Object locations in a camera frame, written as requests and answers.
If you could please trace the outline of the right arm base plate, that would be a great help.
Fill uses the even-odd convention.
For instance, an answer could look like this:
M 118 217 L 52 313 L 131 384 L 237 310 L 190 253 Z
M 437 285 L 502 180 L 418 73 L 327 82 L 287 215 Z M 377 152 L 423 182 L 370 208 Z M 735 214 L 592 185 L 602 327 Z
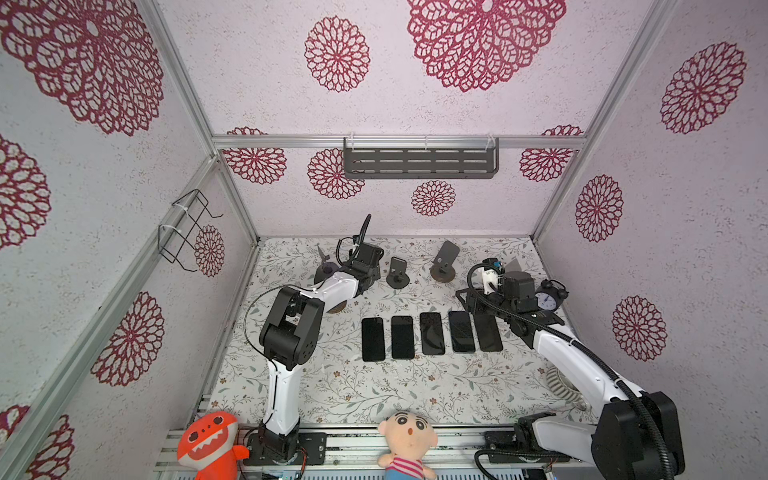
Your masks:
M 485 447 L 491 450 L 492 463 L 503 462 L 567 462 L 570 457 L 542 447 L 535 439 L 535 420 L 554 417 L 552 412 L 528 415 L 517 420 L 511 430 L 488 430 L 484 433 Z

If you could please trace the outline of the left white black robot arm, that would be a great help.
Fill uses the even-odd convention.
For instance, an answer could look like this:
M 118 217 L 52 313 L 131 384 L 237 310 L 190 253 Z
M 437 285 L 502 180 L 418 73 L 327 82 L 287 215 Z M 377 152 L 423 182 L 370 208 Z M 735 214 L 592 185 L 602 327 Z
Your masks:
M 263 420 L 267 432 L 286 437 L 296 429 L 303 368 L 318 345 L 323 316 L 378 281 L 383 257 L 382 248 L 358 240 L 350 257 L 315 285 L 278 290 L 259 336 L 270 374 Z

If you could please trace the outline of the black phone tall wooden stand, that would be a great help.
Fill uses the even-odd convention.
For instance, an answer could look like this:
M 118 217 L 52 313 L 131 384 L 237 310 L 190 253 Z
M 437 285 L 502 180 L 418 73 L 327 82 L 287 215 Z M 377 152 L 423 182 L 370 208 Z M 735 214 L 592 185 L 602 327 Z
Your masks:
M 395 360 L 415 358 L 414 325 L 411 316 L 396 315 L 391 319 L 391 351 Z

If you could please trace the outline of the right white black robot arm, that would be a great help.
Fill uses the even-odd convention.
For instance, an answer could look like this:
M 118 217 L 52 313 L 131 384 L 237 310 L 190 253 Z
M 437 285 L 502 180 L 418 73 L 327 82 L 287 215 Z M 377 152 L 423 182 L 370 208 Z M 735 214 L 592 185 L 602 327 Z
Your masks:
M 486 260 L 473 265 L 463 290 L 472 313 L 503 320 L 530 349 L 547 359 L 578 390 L 594 424 L 553 413 L 520 418 L 512 447 L 498 456 L 570 458 L 597 468 L 605 479 L 673 479 L 685 470 L 678 411 L 662 392 L 650 393 L 616 372 L 583 344 L 537 291 L 520 288 L 521 271 Z

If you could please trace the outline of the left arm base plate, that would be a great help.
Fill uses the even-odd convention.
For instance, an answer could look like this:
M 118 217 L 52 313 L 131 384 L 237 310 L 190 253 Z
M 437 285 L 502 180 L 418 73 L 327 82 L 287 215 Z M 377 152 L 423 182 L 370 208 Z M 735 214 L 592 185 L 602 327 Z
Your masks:
M 325 433 L 291 434 L 285 438 L 265 431 L 249 436 L 246 466 L 308 466 L 325 463 L 328 436 Z

